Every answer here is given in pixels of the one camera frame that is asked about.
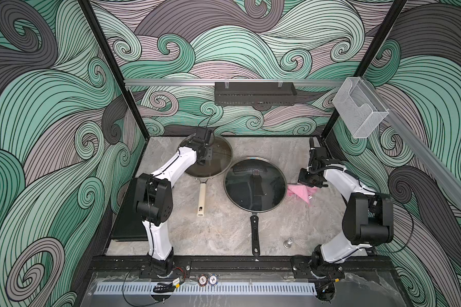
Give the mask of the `pink microfibre cloth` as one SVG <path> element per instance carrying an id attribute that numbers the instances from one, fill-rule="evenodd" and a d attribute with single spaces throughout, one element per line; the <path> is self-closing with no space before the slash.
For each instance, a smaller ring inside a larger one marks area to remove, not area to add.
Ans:
<path id="1" fill-rule="evenodd" d="M 290 184 L 288 185 L 288 196 L 297 196 L 301 200 L 311 206 L 312 197 L 319 191 L 318 187 L 309 187 L 302 184 Z"/>

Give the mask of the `glass lid of brown pan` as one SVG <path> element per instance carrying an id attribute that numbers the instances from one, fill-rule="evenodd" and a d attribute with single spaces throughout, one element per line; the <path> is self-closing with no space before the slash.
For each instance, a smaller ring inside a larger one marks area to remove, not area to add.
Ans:
<path id="1" fill-rule="evenodd" d="M 185 174 L 198 179 L 210 179 L 225 173 L 232 160 L 233 149 L 230 143 L 221 136 L 215 136 L 203 161 L 190 166 Z"/>

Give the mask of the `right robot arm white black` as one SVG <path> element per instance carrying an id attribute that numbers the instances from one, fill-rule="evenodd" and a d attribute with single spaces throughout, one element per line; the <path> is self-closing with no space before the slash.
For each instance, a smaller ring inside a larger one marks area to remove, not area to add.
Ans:
<path id="1" fill-rule="evenodd" d="M 346 203 L 341 232 L 315 248 L 311 267 L 338 266 L 362 249 L 390 243 L 394 237 L 391 196 L 368 188 L 340 160 L 330 157 L 326 148 L 311 148 L 309 153 L 309 163 L 300 170 L 298 182 L 310 188 L 326 188 L 330 184 Z"/>

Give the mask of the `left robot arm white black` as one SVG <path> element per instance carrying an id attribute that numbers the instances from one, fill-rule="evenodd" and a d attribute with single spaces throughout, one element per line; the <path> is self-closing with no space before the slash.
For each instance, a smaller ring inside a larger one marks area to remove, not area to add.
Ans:
<path id="1" fill-rule="evenodd" d="M 134 180 L 134 211 L 142 218 L 149 242 L 149 263 L 158 275 L 169 275 L 173 270 L 174 248 L 167 223 L 174 207 L 172 188 L 188 168 L 207 160 L 213 140 L 211 129 L 197 128 L 163 166 Z"/>

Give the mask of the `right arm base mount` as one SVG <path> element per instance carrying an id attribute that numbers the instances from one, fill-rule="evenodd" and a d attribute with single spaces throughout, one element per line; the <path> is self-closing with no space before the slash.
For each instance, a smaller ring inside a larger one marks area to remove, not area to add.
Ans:
<path id="1" fill-rule="evenodd" d="M 292 256 L 291 266 L 295 278 L 313 280 L 341 280 L 344 278 L 344 272 L 340 269 L 339 264 L 324 262 L 317 254 Z"/>

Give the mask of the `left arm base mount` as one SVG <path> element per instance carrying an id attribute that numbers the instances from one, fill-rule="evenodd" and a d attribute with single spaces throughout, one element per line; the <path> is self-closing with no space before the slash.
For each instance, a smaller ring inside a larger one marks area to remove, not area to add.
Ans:
<path id="1" fill-rule="evenodd" d="M 188 257 L 174 256 L 167 260 L 156 260 L 149 257 L 148 261 L 142 263 L 139 277 L 150 279 L 183 277 L 191 270 L 191 265 L 191 258 Z"/>

